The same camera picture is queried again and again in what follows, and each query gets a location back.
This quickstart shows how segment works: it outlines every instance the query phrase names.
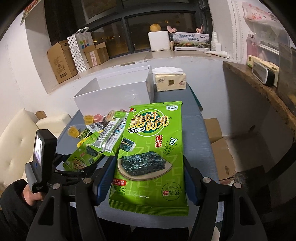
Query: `black sleeve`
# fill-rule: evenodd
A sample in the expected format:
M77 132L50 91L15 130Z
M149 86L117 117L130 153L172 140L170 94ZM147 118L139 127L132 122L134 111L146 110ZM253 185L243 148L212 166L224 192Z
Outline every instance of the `black sleeve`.
M37 209L22 198L23 179L10 184L1 195L0 240L25 241Z

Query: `blue gripper pad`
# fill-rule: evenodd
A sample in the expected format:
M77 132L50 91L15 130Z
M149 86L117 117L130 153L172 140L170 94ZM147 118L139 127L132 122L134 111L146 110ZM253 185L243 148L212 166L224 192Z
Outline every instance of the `blue gripper pad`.
M114 156L114 158L112 159L110 165L108 166L101 182L98 185L98 192L97 192L98 195L96 198L96 202L98 205L100 205L101 202L106 199L110 185L113 180L116 162L117 162L117 158L116 158L116 156Z
M198 198L196 196L196 186L194 185L193 180L189 175L185 166L184 166L184 178L185 178L185 189L186 189L187 196L189 200L194 203L194 205L197 205Z

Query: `metal screw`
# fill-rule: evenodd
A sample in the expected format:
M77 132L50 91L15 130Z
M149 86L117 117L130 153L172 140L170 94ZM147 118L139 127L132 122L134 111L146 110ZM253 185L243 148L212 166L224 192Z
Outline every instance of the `metal screw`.
M59 183L56 183L56 184L52 185L52 188L56 190L56 189L59 189L60 186L61 185Z
M234 187L236 187L236 188L241 188L242 185L241 185L240 183L234 183Z
M211 182L211 179L210 179L209 177L204 177L204 178L202 179L202 181L203 181L204 183L210 183L210 182Z
M91 178L86 177L86 178L83 179L83 182L84 182L85 184L88 184L88 183L91 182Z

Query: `bag handle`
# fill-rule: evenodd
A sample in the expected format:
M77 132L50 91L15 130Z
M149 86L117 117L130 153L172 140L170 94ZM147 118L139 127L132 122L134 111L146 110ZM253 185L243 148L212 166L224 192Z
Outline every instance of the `bag handle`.
M89 30L89 27L85 27L83 29L78 29L77 32L75 34L80 34L80 33L84 33L86 32L87 30Z
M85 33L87 30L89 30L89 27L85 27L84 29L82 29L82 33Z

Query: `camera screen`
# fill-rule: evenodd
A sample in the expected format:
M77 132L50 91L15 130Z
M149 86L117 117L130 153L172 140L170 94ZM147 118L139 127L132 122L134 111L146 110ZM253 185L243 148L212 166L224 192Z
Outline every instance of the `camera screen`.
M42 145L43 145L42 140L37 135L36 141L35 141L34 155L35 155L40 166L41 166Z

